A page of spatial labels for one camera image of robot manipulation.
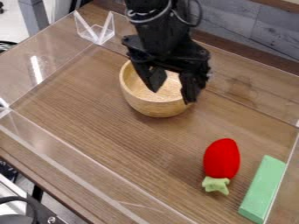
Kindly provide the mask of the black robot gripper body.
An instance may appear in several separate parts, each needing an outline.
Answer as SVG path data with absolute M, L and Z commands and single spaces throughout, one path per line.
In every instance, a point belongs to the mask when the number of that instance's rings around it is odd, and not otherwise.
M 122 39 L 127 48 L 127 56 L 137 64 L 150 67 L 163 67 L 177 72 L 195 72 L 198 76 L 209 77 L 211 53 L 191 38 L 185 38 L 174 49 L 150 52 L 142 45 L 137 35 L 127 35 Z

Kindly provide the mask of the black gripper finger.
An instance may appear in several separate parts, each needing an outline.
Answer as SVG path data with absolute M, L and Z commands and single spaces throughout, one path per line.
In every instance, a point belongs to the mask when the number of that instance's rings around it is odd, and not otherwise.
M 197 102 L 201 91 L 206 88 L 210 77 L 206 73 L 185 72 L 179 74 L 182 98 L 185 104 Z
M 167 74 L 162 67 L 150 63 L 134 63 L 135 71 L 147 88 L 157 93 L 165 84 Z

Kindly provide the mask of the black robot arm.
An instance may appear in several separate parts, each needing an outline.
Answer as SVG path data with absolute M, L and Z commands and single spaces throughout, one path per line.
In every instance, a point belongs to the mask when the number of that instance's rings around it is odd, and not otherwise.
M 137 34 L 122 44 L 135 71 L 153 92 L 158 92 L 170 71 L 179 74 L 182 98 L 197 101 L 210 80 L 210 51 L 191 37 L 202 22 L 199 0 L 125 0 L 126 17 Z

